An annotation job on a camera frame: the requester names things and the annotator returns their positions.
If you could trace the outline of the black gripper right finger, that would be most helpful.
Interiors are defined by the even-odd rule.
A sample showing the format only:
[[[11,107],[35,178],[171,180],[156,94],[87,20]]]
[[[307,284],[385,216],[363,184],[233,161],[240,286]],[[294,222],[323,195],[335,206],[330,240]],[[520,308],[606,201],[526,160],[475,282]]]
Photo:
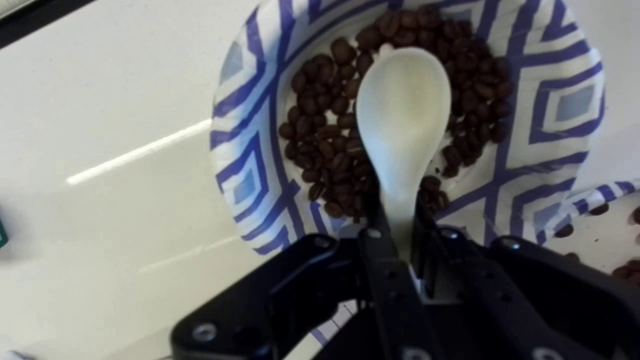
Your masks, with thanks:
[[[416,207],[425,297],[455,312],[486,360],[640,360],[640,292],[518,236],[488,246]]]

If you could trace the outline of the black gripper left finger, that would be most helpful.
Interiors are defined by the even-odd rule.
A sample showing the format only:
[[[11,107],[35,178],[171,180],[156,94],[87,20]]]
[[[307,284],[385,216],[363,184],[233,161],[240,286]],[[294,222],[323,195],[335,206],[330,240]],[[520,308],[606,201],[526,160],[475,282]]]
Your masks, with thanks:
[[[281,360],[338,306],[358,314],[323,353],[433,360],[425,308],[394,241],[363,229],[310,233],[184,316],[170,331],[173,360]]]

